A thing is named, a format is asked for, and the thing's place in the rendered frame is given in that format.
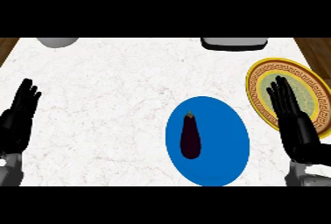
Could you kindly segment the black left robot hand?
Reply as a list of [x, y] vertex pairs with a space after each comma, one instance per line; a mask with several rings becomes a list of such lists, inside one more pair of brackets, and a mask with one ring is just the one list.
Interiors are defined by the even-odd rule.
[[39, 96], [32, 80], [23, 79], [11, 106], [0, 115], [0, 156], [20, 153], [26, 149]]

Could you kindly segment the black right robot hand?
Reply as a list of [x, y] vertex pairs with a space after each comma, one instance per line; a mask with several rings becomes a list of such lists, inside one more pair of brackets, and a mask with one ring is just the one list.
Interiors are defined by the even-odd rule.
[[276, 76], [265, 89], [277, 118], [283, 150], [294, 162], [331, 167], [331, 144], [320, 143], [307, 113], [299, 109], [285, 77]]

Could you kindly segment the yellow patterned round plate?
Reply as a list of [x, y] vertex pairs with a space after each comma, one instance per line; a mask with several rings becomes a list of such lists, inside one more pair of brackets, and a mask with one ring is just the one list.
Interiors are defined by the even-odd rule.
[[320, 138], [331, 135], [331, 87], [299, 63], [283, 58], [258, 60], [245, 75], [245, 93], [254, 111], [274, 130], [277, 119], [265, 89], [274, 77], [286, 78], [299, 109], [307, 113]]

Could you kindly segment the blue oval plate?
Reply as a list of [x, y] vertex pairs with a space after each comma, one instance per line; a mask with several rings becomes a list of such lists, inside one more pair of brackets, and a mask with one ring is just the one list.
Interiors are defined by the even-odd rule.
[[[200, 138], [200, 155], [181, 155], [183, 120], [192, 113]], [[198, 96], [183, 101], [169, 114], [165, 128], [169, 160], [183, 177], [200, 186], [224, 186], [239, 177], [249, 156], [249, 138], [243, 121], [220, 100]]]

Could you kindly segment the dark purple eggplant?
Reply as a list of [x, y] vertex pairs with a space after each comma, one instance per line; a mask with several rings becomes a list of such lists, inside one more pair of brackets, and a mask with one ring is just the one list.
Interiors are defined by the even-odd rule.
[[183, 117], [180, 133], [180, 153], [187, 159], [195, 159], [200, 155], [202, 143], [195, 116], [187, 113]]

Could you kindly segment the grey rounded object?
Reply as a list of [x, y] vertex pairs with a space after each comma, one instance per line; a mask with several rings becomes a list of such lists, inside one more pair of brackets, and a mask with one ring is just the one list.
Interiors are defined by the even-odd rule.
[[78, 38], [38, 38], [39, 43], [48, 48], [60, 48], [72, 45]]

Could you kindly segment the grey black-rimmed appliance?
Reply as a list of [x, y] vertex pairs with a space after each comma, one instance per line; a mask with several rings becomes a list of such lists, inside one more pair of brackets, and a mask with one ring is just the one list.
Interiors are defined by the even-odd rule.
[[200, 38], [200, 46], [214, 51], [255, 51], [267, 44], [267, 38]]

